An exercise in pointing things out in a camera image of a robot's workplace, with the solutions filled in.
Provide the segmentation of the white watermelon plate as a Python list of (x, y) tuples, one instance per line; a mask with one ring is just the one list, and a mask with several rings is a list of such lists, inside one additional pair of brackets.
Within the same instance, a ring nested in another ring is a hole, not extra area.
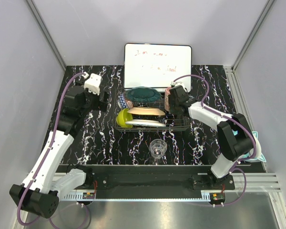
[(166, 124), (160, 123), (154, 120), (134, 119), (131, 121), (126, 121), (125, 123), (127, 125), (138, 125), (138, 126), (147, 126), (147, 127), (166, 127)]

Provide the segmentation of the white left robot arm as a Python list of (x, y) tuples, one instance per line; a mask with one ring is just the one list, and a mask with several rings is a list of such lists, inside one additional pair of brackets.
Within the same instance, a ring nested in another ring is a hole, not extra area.
[(12, 185), (9, 194), (17, 211), (26, 211), (49, 219), (59, 201), (77, 187), (90, 188), (93, 171), (87, 166), (75, 165), (57, 181), (55, 172), (68, 148), (75, 140), (84, 119), (90, 111), (106, 112), (109, 93), (94, 93), (82, 86), (65, 88), (61, 95), (54, 128), (31, 172), (20, 185)]

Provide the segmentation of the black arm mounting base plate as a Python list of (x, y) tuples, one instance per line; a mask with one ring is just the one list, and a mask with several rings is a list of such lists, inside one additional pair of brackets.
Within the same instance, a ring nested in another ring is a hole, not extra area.
[(89, 184), (97, 182), (97, 198), (110, 200), (154, 200), (201, 198), (201, 191), (234, 190), (231, 175), (215, 178), (210, 166), (101, 166), (74, 165), (88, 173)]

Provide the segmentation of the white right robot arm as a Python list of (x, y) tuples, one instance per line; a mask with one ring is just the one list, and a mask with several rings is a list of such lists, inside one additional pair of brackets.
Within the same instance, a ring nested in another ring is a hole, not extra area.
[(241, 160), (254, 159), (262, 154), (261, 145), (252, 133), (242, 114), (226, 114), (191, 98), (181, 85), (170, 88), (168, 95), (170, 113), (198, 120), (217, 132), (221, 154), (211, 166), (207, 184), (218, 189), (224, 177)]

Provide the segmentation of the pink mug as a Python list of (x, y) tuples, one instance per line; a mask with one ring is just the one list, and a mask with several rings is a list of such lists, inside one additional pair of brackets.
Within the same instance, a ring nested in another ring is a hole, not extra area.
[(171, 87), (167, 87), (164, 92), (164, 108), (166, 111), (170, 111), (170, 104), (169, 104), (169, 95)]

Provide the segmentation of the clear drinking glass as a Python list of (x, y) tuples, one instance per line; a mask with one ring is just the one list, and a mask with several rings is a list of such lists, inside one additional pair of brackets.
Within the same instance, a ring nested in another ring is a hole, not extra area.
[(155, 139), (150, 143), (149, 150), (154, 159), (160, 159), (167, 150), (167, 143), (161, 139)]

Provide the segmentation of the red patterned bowl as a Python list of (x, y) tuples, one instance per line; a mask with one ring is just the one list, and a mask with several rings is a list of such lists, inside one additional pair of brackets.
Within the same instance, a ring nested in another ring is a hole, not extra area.
[(124, 94), (120, 94), (118, 97), (118, 106), (121, 109), (132, 109), (133, 108), (133, 102), (126, 99)]

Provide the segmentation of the yellow-green bowl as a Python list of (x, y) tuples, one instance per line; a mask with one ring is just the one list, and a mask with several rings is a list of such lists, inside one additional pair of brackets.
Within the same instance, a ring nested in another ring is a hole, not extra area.
[(125, 108), (125, 109), (122, 109), (117, 117), (116, 117), (116, 123), (117, 125), (119, 125), (120, 127), (123, 127), (123, 128), (132, 128), (132, 124), (126, 124), (126, 122), (128, 121), (132, 121), (133, 120), (133, 116), (131, 113), (128, 112), (129, 109), (128, 108)]

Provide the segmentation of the teal scalloped plate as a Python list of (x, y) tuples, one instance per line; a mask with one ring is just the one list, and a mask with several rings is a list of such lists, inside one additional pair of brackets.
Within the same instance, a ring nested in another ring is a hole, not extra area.
[(137, 103), (151, 103), (159, 100), (161, 94), (150, 87), (135, 87), (124, 92), (127, 100)]

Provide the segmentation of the orange floral plate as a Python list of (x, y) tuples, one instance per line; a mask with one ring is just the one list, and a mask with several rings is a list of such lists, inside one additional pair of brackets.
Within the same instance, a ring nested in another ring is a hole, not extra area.
[(134, 107), (127, 111), (133, 115), (154, 115), (154, 116), (163, 116), (165, 112), (160, 110), (159, 108), (152, 108), (152, 107)]

